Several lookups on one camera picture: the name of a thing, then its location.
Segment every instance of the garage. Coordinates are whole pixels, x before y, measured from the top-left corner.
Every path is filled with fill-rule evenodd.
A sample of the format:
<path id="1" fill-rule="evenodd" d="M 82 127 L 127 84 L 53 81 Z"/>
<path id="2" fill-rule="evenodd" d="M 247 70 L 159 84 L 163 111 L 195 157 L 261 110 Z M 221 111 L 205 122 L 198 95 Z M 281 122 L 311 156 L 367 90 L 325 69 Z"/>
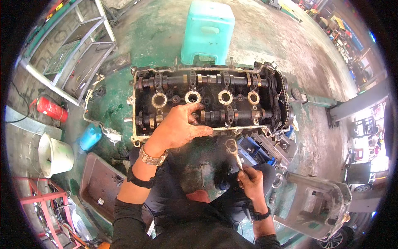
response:
<path id="1" fill-rule="evenodd" d="M 361 242 L 398 141 L 367 18 L 342 0 L 49 1 L 2 101 L 24 243 Z"/>

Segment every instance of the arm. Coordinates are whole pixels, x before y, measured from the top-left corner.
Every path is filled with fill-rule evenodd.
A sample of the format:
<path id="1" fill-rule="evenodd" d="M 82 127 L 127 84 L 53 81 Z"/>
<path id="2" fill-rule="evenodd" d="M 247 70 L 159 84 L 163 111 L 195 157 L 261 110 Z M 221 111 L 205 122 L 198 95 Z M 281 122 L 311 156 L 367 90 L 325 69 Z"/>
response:
<path id="1" fill-rule="evenodd" d="M 144 147 L 145 153 L 151 157 L 160 157 L 167 149 L 181 147 L 195 137 L 211 135 L 213 129 L 197 125 L 197 121 L 191 115 L 192 112 L 201 108 L 203 108 L 201 104 L 173 107 L 148 139 Z M 137 159 L 132 171 L 136 178 L 148 181 L 155 175 L 156 166 Z M 150 241 L 141 219 L 142 204 L 149 192 L 150 189 L 139 187 L 131 182 L 123 182 L 115 203 L 111 248 L 143 248 Z"/>
<path id="2" fill-rule="evenodd" d="M 192 112 L 203 109 L 203 107 L 202 104 L 198 103 L 173 107 L 148 139 L 144 147 L 145 153 L 150 157 L 160 157 L 167 149 L 181 147 L 195 137 L 211 135 L 213 129 L 208 126 L 197 125 L 198 122 L 191 115 Z M 148 181 L 155 175 L 156 166 L 148 165 L 137 159 L 132 171 L 136 178 Z M 150 189 L 124 181 L 117 199 L 122 202 L 142 204 L 148 197 L 149 192 Z"/>
<path id="3" fill-rule="evenodd" d="M 264 199 L 263 173 L 248 166 L 244 166 L 243 170 L 238 173 L 239 186 L 245 191 L 246 196 L 252 200 L 254 211 L 266 214 L 268 207 Z M 271 215 L 264 220 L 255 220 L 253 232 L 256 245 L 259 242 L 259 244 L 266 245 L 267 248 L 280 248 L 280 244 L 276 240 L 276 232 Z"/>

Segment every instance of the red fire extinguisher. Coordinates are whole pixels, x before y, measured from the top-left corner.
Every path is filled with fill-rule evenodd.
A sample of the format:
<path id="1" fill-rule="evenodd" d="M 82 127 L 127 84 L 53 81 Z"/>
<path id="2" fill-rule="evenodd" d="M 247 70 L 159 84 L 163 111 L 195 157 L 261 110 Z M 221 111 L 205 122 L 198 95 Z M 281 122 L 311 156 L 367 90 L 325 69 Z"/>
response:
<path id="1" fill-rule="evenodd" d="M 36 105 L 36 109 L 39 112 L 44 113 L 47 116 L 52 117 L 53 119 L 59 120 L 64 123 L 68 118 L 68 112 L 64 108 L 60 107 L 56 103 L 46 99 L 43 96 L 39 96 Z"/>

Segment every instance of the metal shelf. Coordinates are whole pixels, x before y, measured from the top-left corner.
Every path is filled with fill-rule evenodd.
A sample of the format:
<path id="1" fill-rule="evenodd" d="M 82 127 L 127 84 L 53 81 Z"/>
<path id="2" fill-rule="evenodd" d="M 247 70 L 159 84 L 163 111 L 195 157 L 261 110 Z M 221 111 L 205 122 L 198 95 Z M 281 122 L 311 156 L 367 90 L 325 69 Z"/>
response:
<path id="1" fill-rule="evenodd" d="M 113 42 L 91 43 L 79 58 L 79 63 L 73 68 L 73 77 L 66 78 L 62 89 L 76 97 L 78 102 L 82 102 L 96 72 L 114 47 L 115 43 Z"/>
<path id="2" fill-rule="evenodd" d="M 32 76 L 34 76 L 38 81 L 49 87 L 52 91 L 59 94 L 61 97 L 64 97 L 69 102 L 80 105 L 82 102 L 82 97 L 84 96 L 85 90 L 89 86 L 90 81 L 93 79 L 95 73 L 105 60 L 105 58 L 109 55 L 111 50 L 116 46 L 115 43 L 115 36 L 112 32 L 111 26 L 106 18 L 105 11 L 103 10 L 102 4 L 100 0 L 94 0 L 95 4 L 98 8 L 100 13 L 100 17 L 96 17 L 90 20 L 84 20 L 83 16 L 79 10 L 78 4 L 83 0 L 76 0 L 73 2 L 68 8 L 64 6 L 64 11 L 60 16 L 56 17 L 56 14 L 53 16 L 57 19 L 48 27 L 48 29 L 41 33 L 40 31 L 36 34 L 36 36 L 41 35 L 39 41 L 34 44 L 29 44 L 24 54 L 21 57 L 20 65 L 25 68 Z M 78 15 L 80 23 L 72 30 L 72 32 L 65 38 L 64 42 L 60 46 L 59 50 L 55 54 L 55 56 L 51 59 L 51 63 L 47 65 L 46 69 L 44 70 L 46 76 L 43 73 L 39 72 L 31 63 L 30 59 L 32 58 L 33 54 L 37 51 L 41 43 L 45 40 L 45 38 L 50 34 L 50 32 L 57 26 L 57 24 L 68 14 L 71 10 L 75 9 L 76 14 Z M 104 24 L 105 29 L 108 32 L 109 37 L 111 38 L 112 42 L 100 42 L 96 43 L 92 39 L 92 33 L 101 25 Z M 90 50 L 90 48 L 94 45 L 94 47 L 101 45 L 107 46 L 104 51 L 100 54 L 96 54 L 99 57 L 96 62 L 97 64 L 93 65 L 93 72 L 88 74 L 89 81 L 86 83 L 84 87 L 80 87 L 81 91 L 79 96 L 76 95 L 75 91 L 72 94 L 63 91 L 64 88 L 68 88 L 68 79 L 71 73 L 76 68 L 76 65 L 79 61 L 83 61 L 85 58 L 85 54 Z"/>
<path id="3" fill-rule="evenodd" d="M 62 69 L 61 69 L 61 72 L 59 72 L 59 73 L 55 76 L 55 78 L 53 79 L 53 82 L 52 82 L 53 86 L 56 86 L 56 85 L 57 85 L 58 80 L 59 80 L 60 77 L 63 75 L 63 73 L 65 72 L 65 70 L 67 69 L 68 66 L 69 66 L 69 67 L 73 67 L 73 66 L 77 63 L 77 60 L 76 60 L 76 61 L 73 63 L 72 66 L 70 65 L 70 63 L 71 63 L 71 61 L 72 61 L 74 55 L 77 54 L 77 52 L 80 50 L 80 48 L 82 47 L 82 45 L 85 44 L 85 41 L 90 37 L 90 35 L 91 35 L 103 22 L 104 22 L 104 18 L 101 18 L 100 20 L 98 20 L 94 25 L 92 25 L 91 29 L 83 36 L 83 38 L 80 40 L 80 43 L 76 46 L 76 48 L 72 51 L 72 53 L 69 54 L 69 56 L 68 56 L 67 59 L 65 60 L 65 63 L 64 63 L 64 65 L 63 65 Z M 75 32 L 72 33 L 73 35 L 71 35 L 71 36 L 69 37 L 69 39 L 67 40 L 67 42 L 69 42 L 69 40 L 71 40 L 71 42 L 70 42 L 69 44 L 71 44 L 71 43 L 73 43 L 73 42 L 76 42 L 76 40 L 74 40 L 74 38 L 77 38 L 77 37 L 80 36 L 80 34 L 78 33 L 78 29 L 79 29 L 80 27 L 82 27 L 82 26 L 83 26 L 83 25 L 79 25 L 79 26 L 75 29 Z"/>
<path id="4" fill-rule="evenodd" d="M 44 41 L 44 39 L 48 36 L 48 34 L 55 28 L 55 26 L 71 11 L 73 10 L 75 7 L 77 7 L 77 5 L 82 2 L 83 0 L 76 0 L 73 4 L 71 4 L 69 6 L 69 8 L 60 16 L 58 17 L 58 19 L 48 28 L 48 30 L 46 30 L 46 32 L 44 33 L 44 35 L 40 38 L 39 42 L 34 46 L 33 50 L 28 54 L 28 55 L 24 55 L 25 59 L 27 59 L 27 61 L 30 61 L 30 59 L 32 58 L 33 54 L 36 52 L 36 50 L 39 48 L 40 44 Z"/>

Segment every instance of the white bucket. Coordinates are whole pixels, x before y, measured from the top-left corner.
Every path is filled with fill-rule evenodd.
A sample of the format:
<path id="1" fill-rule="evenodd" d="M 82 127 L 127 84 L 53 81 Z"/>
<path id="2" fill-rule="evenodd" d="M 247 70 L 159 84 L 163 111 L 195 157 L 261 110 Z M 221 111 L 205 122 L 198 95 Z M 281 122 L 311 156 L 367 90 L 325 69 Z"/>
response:
<path id="1" fill-rule="evenodd" d="M 53 139 L 47 133 L 41 136 L 39 163 L 45 177 L 71 170 L 73 161 L 73 150 L 69 144 Z"/>

